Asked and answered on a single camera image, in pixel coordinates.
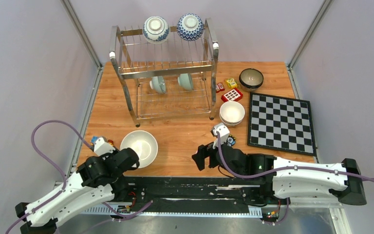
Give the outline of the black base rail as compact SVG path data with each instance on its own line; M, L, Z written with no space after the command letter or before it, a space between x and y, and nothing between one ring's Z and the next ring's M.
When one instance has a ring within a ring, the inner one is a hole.
M103 212L113 218L129 218L136 212L182 216L245 215L254 207L291 203L307 207L340 206L334 196L285 199L261 196L261 182L240 178L130 176L125 180L129 186L127 196L106 201L108 206L103 207Z

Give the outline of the pink brown bowl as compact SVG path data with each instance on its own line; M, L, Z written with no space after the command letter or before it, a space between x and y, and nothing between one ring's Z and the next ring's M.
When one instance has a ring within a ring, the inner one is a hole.
M260 86L256 86L256 87L247 87L247 86L244 86L244 85L240 85L240 87L241 87L241 89L243 90L243 91L245 91L245 92L249 92L249 93L251 93L251 92L256 92L259 88L260 88Z

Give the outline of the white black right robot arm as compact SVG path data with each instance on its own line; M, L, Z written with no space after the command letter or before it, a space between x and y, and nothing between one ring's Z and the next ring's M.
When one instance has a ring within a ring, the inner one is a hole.
M228 144L200 145L193 161L200 171L222 167L237 178L261 182L259 198L264 203L290 197L331 197L342 204L361 206L367 203L361 173L356 160L317 164L292 161L266 154L246 154Z

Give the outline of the red owl toy block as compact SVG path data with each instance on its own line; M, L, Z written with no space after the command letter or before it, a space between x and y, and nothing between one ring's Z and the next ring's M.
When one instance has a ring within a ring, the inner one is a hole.
M224 87L224 85L223 85L222 82L219 82L219 83L216 84L215 89L216 89L216 93L219 93L219 92L224 91L224 90L225 90L225 87Z

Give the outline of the small celadon cup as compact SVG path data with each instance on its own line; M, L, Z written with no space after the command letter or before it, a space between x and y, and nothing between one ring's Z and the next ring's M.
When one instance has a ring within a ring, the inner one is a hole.
M190 73L180 74L177 78L178 84L187 91L194 90L192 76Z
M150 88L159 94L166 93L166 84L163 76L154 76L149 82Z

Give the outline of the dark blue floral bowl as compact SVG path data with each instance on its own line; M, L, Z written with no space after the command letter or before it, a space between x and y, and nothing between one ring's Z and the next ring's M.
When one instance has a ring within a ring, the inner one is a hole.
M257 69L247 68L241 71L239 75L239 84L247 87L262 86L264 75Z

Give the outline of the white blue floral bowl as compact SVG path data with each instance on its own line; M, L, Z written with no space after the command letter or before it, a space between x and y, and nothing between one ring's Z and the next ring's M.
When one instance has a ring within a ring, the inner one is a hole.
M170 26L164 18L151 16L145 20L142 33L147 42L162 44L168 40Z

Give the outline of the blue owl toy block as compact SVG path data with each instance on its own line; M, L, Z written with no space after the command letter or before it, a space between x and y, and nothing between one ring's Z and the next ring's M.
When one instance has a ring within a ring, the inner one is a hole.
M234 146L236 144L236 138L233 135L229 135L226 143L228 146Z

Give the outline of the yellow owl toy block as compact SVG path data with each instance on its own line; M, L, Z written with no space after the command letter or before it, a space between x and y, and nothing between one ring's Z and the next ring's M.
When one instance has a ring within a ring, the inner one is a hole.
M234 88L237 88L237 87L238 87L238 84L237 84L237 82L235 81L234 78L226 79L226 80L225 80L225 83L226 83L226 85L227 85L227 87L228 87L229 89L234 89Z

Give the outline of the cream bowl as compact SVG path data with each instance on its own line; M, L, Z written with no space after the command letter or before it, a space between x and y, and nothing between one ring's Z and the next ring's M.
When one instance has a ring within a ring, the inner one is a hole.
M221 105L219 116L228 122L237 122L244 119L245 109L239 102L227 101Z
M237 127L241 124L242 120L237 121L237 122L228 122L224 119L221 119L222 123L227 126L227 127Z

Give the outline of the small celadon cup right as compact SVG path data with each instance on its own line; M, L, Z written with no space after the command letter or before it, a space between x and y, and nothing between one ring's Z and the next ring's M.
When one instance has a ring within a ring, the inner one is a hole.
M187 91L194 90L192 76L190 73L180 74L177 78L178 84Z

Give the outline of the steel two-tier dish rack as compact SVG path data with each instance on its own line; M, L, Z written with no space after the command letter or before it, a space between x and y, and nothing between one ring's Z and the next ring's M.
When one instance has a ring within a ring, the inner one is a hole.
M216 73L219 44L214 23L205 19L203 35L185 41L170 27L169 38L162 44L145 40L140 28L111 29L109 57L124 92L127 110L136 127L150 120L216 116ZM190 73L194 90L179 84L180 74ZM163 76L166 93L150 88L154 76Z

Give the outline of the red calculator toy block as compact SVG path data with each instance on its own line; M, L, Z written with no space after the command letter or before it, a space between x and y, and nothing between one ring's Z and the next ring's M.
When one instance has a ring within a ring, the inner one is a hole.
M243 94L237 89L233 88L230 91L222 95L221 100L223 102L227 101L239 101L243 98Z

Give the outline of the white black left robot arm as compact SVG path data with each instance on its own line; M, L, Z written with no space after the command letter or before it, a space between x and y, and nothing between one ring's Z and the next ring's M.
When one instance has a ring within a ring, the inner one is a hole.
M131 148L91 156L72 173L66 182L43 198L16 206L24 221L22 234L53 234L66 221L102 202L125 201L130 195L124 172L140 165Z

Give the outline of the blue white patterned bowl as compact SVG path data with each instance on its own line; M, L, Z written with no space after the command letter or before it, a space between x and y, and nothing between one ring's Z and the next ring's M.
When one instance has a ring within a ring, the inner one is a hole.
M177 34L185 41L198 40L202 36L204 28L204 22L194 13L182 15L176 25Z

